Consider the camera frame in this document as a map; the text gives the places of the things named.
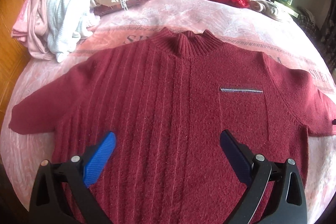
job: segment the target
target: pink bed sheet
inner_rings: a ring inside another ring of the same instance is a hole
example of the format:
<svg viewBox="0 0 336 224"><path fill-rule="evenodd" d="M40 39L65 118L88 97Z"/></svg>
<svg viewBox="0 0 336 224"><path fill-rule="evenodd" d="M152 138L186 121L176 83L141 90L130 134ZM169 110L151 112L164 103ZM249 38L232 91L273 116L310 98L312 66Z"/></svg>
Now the pink bed sheet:
<svg viewBox="0 0 336 224"><path fill-rule="evenodd" d="M51 158L53 134L23 136L8 129L13 106L94 52L146 39L164 26L174 31L209 29L224 42L266 52L289 68L310 72L315 85L336 102L336 86L327 66L294 22L277 22L252 10L207 0L152 0L128 12L106 15L94 35L78 45L64 62L32 59L16 83L0 135L0 153L13 188L27 209L39 163ZM308 223L312 224L336 190L336 136L309 137L308 141L305 194Z"/></svg>

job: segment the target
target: dark blue gripper pad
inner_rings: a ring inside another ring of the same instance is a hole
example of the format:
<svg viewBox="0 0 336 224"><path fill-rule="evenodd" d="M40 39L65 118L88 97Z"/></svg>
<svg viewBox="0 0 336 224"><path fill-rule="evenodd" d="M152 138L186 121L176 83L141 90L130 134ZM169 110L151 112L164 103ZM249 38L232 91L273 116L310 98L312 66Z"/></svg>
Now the dark blue gripper pad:
<svg viewBox="0 0 336 224"><path fill-rule="evenodd" d="M236 173L237 178L240 182L245 183L246 186L249 187L252 183L251 164L226 131L223 131L220 134L219 142L232 169Z"/></svg>
<svg viewBox="0 0 336 224"><path fill-rule="evenodd" d="M100 143L98 149L84 166L83 181L86 187L97 182L100 173L103 171L105 164L110 158L116 146L116 136L113 132L109 132L103 141Z"/></svg>

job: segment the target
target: small white bottle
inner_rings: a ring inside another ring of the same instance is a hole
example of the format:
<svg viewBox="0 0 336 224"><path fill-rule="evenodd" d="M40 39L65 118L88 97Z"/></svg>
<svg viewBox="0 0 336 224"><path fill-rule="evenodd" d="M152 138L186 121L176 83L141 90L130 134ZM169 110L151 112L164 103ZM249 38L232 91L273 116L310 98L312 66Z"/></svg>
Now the small white bottle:
<svg viewBox="0 0 336 224"><path fill-rule="evenodd" d="M293 0L287 0L288 5L292 5Z"/></svg>

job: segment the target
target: chest pocket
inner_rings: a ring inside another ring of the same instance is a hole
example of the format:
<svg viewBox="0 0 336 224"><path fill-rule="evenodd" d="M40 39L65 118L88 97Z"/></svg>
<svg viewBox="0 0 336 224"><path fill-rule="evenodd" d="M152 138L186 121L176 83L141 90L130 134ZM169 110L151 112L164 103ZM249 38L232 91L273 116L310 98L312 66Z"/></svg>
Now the chest pocket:
<svg viewBox="0 0 336 224"><path fill-rule="evenodd" d="M268 140L268 112L261 86L223 85L219 88L221 126L239 142L258 151Z"/></svg>

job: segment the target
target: sweater sleeve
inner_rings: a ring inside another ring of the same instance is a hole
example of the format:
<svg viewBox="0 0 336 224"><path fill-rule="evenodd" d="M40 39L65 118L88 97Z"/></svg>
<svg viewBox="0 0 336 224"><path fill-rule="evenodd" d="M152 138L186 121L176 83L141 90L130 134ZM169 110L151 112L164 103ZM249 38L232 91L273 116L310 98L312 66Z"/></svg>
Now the sweater sleeve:
<svg viewBox="0 0 336 224"><path fill-rule="evenodd" d="M99 77L104 51L75 65L13 107L9 128L19 134L52 132L57 122Z"/></svg>
<svg viewBox="0 0 336 224"><path fill-rule="evenodd" d="M336 105L313 83L307 71L289 69L263 55L268 72L285 105L294 117L308 128L309 136L336 134Z"/></svg>

